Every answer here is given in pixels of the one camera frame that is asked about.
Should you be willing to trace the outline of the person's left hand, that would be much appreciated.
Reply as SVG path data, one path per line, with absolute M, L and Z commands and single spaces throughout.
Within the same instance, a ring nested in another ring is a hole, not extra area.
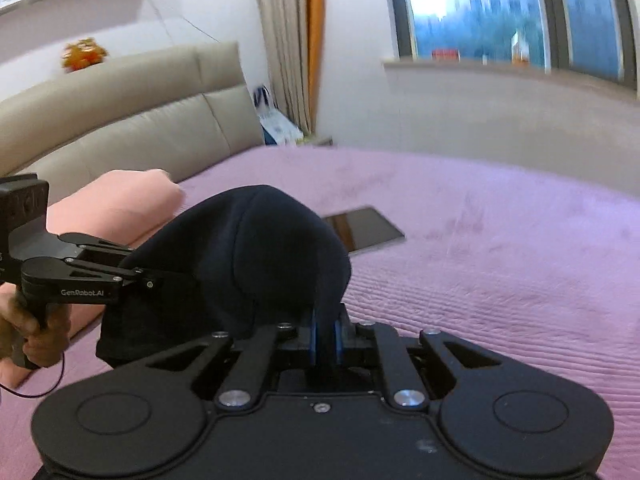
M 15 285 L 1 286 L 1 357 L 9 358 L 18 336 L 24 339 L 22 349 L 30 362 L 51 367 L 62 360 L 70 344 L 70 306 L 48 304 L 47 324 L 42 327 L 27 311 L 26 300 Z

